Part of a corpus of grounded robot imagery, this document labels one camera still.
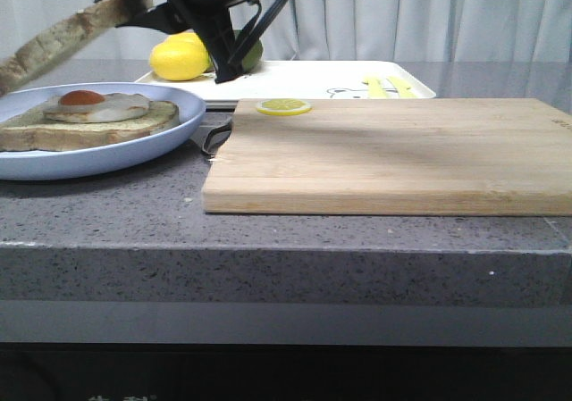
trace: white tray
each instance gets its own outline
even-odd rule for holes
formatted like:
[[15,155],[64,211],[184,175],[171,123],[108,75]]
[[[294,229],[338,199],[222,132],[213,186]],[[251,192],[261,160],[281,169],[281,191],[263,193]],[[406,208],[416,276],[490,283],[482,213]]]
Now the white tray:
[[223,109],[245,98],[364,99],[368,92],[362,80],[372,74],[382,80],[389,98],[399,98],[386,80],[392,75],[409,82],[418,98],[436,96],[398,64],[378,61],[263,61],[250,74],[222,84],[215,84],[213,72],[190,81],[167,81],[149,72],[136,82],[182,88],[202,97],[210,108]]

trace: blue plate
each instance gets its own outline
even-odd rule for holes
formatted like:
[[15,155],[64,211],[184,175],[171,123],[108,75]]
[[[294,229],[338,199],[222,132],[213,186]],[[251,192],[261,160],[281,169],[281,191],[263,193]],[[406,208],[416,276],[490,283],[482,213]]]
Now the blue plate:
[[77,89],[93,90],[102,95],[139,93],[153,100],[171,101],[179,106],[181,124],[146,138],[76,151],[3,151],[0,152],[0,180],[63,180],[124,169],[173,150],[189,139],[205,116],[205,101],[188,91],[150,84],[98,82],[11,93],[0,98],[0,122],[24,113],[52,96]]

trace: lemon slice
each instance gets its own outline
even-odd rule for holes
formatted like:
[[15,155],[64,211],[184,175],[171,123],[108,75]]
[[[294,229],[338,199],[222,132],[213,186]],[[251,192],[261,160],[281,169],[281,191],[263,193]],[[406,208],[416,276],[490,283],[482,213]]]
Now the lemon slice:
[[299,115],[307,113],[312,105],[305,100],[283,98],[257,102],[256,109],[266,115]]

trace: gray countertop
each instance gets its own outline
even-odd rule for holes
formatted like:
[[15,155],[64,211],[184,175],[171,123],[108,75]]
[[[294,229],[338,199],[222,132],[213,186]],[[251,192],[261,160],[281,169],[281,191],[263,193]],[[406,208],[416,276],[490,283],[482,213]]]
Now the gray countertop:
[[[536,97],[572,113],[571,64],[400,65],[439,97]],[[71,60],[28,88],[134,80],[146,71],[142,61]],[[194,139],[227,116],[208,113]],[[105,175],[0,181],[0,299],[572,304],[572,218],[205,214],[208,169],[190,140]]]

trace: white curtain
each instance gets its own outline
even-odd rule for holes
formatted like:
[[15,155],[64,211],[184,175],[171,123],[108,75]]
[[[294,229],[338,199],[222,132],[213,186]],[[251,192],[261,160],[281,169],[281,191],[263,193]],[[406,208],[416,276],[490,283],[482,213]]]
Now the white curtain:
[[[0,56],[90,1],[0,0]],[[253,10],[233,8],[235,26]],[[115,29],[76,57],[147,59],[163,38]],[[274,60],[570,62],[572,0],[290,0],[263,43]]]

